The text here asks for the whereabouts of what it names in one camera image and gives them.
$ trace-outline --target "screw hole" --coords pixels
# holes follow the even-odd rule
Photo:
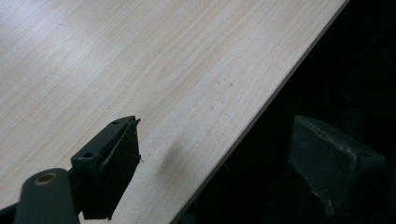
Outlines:
[[[55,173],[46,173],[35,179],[35,184],[38,186],[46,185],[52,182],[56,177]]]
[[[91,158],[93,156],[93,153],[87,152],[84,154],[84,158]]]

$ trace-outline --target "dark background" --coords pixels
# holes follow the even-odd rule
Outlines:
[[[350,1],[179,223],[321,223],[288,164],[296,115],[395,157],[396,1]]]

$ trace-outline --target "wooden table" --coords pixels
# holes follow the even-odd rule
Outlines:
[[[176,220],[345,3],[1,1],[0,206],[136,115],[144,162],[112,223]]]

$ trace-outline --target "light wood grain surface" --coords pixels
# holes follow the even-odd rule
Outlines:
[[[112,223],[171,222],[344,4],[0,1],[0,206],[136,115],[144,162]]]

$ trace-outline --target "table top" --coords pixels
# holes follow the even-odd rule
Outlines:
[[[345,3],[1,1],[0,206],[136,115],[143,161],[112,222],[175,220]]]

